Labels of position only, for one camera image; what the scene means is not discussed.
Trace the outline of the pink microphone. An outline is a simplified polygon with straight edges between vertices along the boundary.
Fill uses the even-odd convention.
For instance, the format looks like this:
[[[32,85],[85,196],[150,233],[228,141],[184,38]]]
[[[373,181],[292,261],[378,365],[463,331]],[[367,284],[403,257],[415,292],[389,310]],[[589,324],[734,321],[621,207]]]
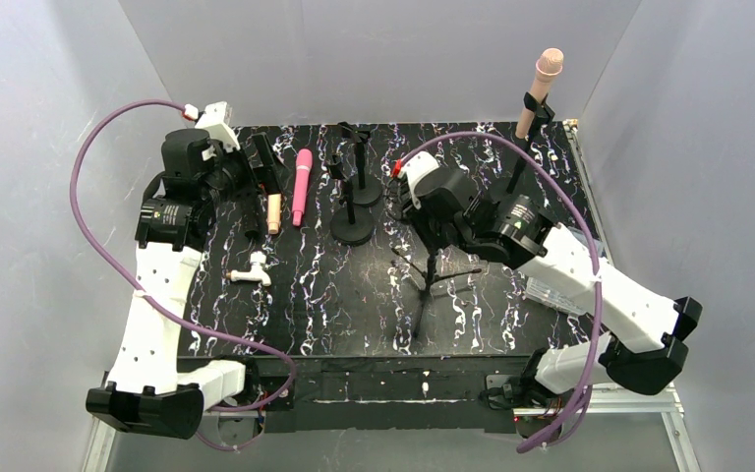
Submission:
[[[313,153],[308,148],[302,148],[296,156],[296,173],[293,187],[292,224],[300,227],[306,211],[308,187],[313,167]]]

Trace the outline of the black round-base microphone stand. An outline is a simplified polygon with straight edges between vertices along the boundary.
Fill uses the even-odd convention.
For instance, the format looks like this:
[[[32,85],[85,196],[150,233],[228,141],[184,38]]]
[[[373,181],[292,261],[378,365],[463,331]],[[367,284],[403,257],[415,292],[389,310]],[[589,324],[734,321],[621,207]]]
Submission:
[[[382,197],[380,180],[366,168],[366,151],[371,132],[347,122],[338,122],[341,137],[354,145],[356,178],[353,183],[353,202],[358,207],[373,207]]]

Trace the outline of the black tripod shock-mount stand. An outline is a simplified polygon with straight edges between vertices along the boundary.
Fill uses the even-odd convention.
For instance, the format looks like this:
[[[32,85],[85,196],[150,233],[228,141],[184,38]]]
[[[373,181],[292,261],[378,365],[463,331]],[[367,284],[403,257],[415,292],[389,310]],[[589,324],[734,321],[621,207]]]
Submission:
[[[439,273],[437,270],[437,260],[440,251],[447,246],[444,236],[440,233],[440,223],[421,206],[415,206],[413,201],[414,193],[405,178],[392,180],[390,187],[394,188],[390,200],[394,206],[398,206],[399,208],[399,213],[391,213],[390,216],[398,222],[409,224],[415,230],[428,252],[426,268],[421,269],[411,258],[404,256],[399,249],[396,247],[391,248],[395,256],[416,271],[423,279],[423,286],[415,285],[419,294],[419,304],[417,312],[411,321],[411,336],[413,339],[417,339],[421,332],[421,324],[427,304],[433,298],[433,287],[437,283],[451,278],[480,274],[483,270],[477,267],[449,274]]]

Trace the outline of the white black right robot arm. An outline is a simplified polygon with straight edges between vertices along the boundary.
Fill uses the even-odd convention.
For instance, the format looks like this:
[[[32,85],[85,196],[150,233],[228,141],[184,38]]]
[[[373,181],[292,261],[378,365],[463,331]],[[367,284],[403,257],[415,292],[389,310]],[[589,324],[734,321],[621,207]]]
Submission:
[[[524,195],[496,204],[463,172],[436,162],[408,162],[399,179],[403,215],[429,251],[455,246],[540,279],[607,330],[595,341],[536,351],[514,393],[564,394],[588,369],[590,384],[655,395],[682,372],[685,340],[702,314],[698,301],[661,296],[607,259],[592,259],[566,226]]]

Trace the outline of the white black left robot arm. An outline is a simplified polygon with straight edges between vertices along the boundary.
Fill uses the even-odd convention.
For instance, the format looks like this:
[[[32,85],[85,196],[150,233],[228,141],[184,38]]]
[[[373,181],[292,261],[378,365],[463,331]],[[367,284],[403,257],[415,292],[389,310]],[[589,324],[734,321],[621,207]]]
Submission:
[[[245,365],[211,360],[177,368],[181,327],[193,278],[216,210],[258,197],[257,169],[235,131],[181,129],[161,145],[163,169],[145,187],[135,231],[136,272],[123,340],[104,384],[87,392],[86,410],[117,431],[187,440],[206,409],[245,388]]]

